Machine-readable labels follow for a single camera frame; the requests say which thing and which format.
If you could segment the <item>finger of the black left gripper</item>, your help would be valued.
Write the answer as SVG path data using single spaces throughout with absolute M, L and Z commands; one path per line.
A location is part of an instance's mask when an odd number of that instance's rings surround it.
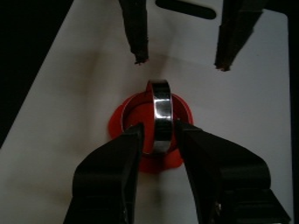
M 249 41 L 269 0 L 223 0 L 215 67 L 227 72 Z
M 122 8 L 126 37 L 135 63 L 149 61 L 149 33 L 146 0 L 118 0 Z

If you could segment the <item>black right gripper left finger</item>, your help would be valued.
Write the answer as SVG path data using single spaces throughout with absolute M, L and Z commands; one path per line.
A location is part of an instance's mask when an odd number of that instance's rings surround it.
M 135 224 L 145 125 L 131 126 L 80 162 L 63 224 Z

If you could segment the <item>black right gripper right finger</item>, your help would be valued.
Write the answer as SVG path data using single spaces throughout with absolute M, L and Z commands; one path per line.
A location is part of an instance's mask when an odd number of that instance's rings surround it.
M 175 123 L 175 138 L 199 224 L 290 224 L 263 158 L 187 122 Z

